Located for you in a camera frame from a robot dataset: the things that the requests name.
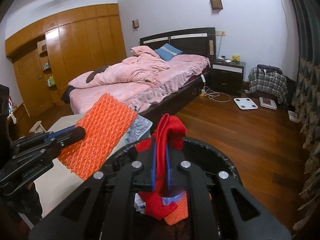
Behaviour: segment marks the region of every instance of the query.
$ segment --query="wooden lamp shade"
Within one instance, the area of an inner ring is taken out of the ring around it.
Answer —
[[[223,10],[221,0],[210,0],[212,10]]]

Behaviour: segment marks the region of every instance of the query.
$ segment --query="bed frame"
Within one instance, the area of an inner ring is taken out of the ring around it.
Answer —
[[[147,45],[153,50],[159,49],[166,43],[182,50],[183,54],[207,57],[210,60],[210,66],[216,60],[216,30],[214,27],[179,30],[140,39],[141,46]],[[208,80],[209,72],[204,76]],[[165,97],[161,103],[154,104],[139,114],[153,122],[151,127],[151,132],[153,132],[163,114],[176,114],[200,95],[202,88],[203,82],[199,76],[180,88],[176,93]]]

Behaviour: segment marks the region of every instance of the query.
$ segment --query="blue pillow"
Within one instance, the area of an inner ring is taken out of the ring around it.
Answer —
[[[156,49],[155,52],[165,61],[169,61],[174,56],[180,55],[182,53],[181,50],[176,49],[170,44],[166,43],[161,48]]]

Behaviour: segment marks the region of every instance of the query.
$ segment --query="white stripe on headboard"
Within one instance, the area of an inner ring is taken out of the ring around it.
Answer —
[[[171,37],[163,37],[163,38],[158,38],[158,39],[154,39],[154,40],[144,41],[143,44],[156,42],[156,41],[165,41],[165,40],[168,40],[169,38],[171,40],[174,40],[174,39],[182,39],[182,38],[207,37],[207,36],[208,36],[207,33],[175,35],[175,36],[171,36]]]

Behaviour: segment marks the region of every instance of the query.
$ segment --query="plaid cloth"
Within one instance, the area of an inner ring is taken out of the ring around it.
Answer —
[[[287,79],[276,72],[265,73],[260,68],[253,68],[249,74],[249,91],[263,91],[278,98],[279,104],[287,104]]]

